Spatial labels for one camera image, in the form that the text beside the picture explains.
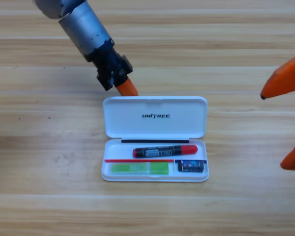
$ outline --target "green label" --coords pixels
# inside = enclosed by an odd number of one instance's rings
[[[134,164],[113,164],[112,172],[113,173],[127,173],[127,172],[146,172],[147,164],[146,163],[134,163]]]

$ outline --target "green eraser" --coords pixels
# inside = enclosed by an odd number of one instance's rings
[[[147,164],[146,163],[133,163],[133,164],[113,164],[112,172],[113,173],[137,173],[137,172],[146,172]]]
[[[150,163],[151,175],[168,175],[168,162],[151,162]]]

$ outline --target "wood grain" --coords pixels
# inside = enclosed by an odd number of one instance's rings
[[[141,95],[208,101],[210,178],[100,176],[105,92],[57,21],[0,0],[0,236],[295,236],[295,92],[262,101],[295,56],[295,0],[91,0]]]

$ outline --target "silver metal cylinder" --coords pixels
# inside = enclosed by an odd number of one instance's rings
[[[59,23],[83,56],[111,39],[88,2],[76,7]]]

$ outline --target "white plastic case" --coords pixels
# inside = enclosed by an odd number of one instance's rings
[[[207,101],[198,96],[110,97],[103,102],[106,143],[102,177],[107,181],[203,182],[209,177],[206,146],[199,140],[206,132]],[[113,172],[109,161],[138,160],[135,148],[196,145],[192,155],[140,158],[140,160],[202,160],[204,170],[180,172],[178,163],[168,163],[166,174],[151,174],[150,163],[138,171]]]

